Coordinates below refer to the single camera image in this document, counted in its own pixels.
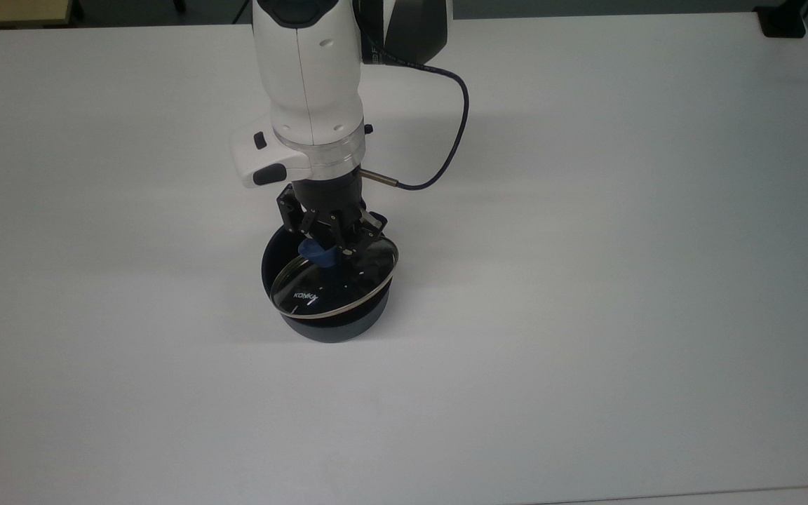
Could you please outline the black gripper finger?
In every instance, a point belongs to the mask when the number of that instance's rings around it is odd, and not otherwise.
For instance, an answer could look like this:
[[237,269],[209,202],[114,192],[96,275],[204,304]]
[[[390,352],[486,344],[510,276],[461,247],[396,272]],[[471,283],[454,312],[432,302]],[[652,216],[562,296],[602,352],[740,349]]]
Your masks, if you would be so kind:
[[304,204],[294,187],[285,187],[279,193],[278,209],[285,232],[300,234],[301,237],[317,242],[318,212]]
[[369,210],[360,210],[355,220],[347,220],[340,228],[339,248],[345,256],[362,255],[384,235],[387,218]]

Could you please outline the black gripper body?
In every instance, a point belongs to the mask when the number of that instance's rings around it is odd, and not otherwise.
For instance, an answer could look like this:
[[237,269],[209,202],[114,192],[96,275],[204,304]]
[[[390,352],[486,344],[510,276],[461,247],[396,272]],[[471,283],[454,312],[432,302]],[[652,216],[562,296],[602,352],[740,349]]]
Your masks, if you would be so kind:
[[337,215],[343,227],[362,220],[363,181],[359,175],[344,175],[328,181],[302,180],[291,183],[295,198],[307,211],[314,211],[318,220],[328,224]]

